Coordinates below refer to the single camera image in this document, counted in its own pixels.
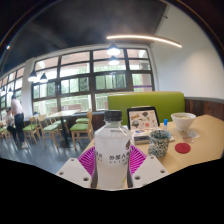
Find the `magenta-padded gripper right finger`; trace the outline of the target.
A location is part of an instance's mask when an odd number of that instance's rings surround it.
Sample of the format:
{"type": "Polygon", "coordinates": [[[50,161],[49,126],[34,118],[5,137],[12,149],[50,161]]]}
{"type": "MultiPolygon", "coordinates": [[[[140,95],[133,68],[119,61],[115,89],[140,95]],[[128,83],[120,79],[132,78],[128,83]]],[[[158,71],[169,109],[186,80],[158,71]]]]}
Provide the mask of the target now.
{"type": "Polygon", "coordinates": [[[140,188],[168,175],[166,168],[153,155],[146,156],[136,146],[131,146],[127,185],[140,188]]]}

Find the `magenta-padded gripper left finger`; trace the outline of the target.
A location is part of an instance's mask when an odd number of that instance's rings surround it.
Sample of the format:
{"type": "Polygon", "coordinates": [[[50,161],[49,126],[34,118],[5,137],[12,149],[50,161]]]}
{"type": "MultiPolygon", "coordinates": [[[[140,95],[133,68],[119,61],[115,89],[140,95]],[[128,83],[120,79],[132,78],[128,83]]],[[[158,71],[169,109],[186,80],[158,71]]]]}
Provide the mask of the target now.
{"type": "Polygon", "coordinates": [[[87,149],[78,158],[68,159],[56,175],[84,188],[96,188],[95,148],[87,149]]]}

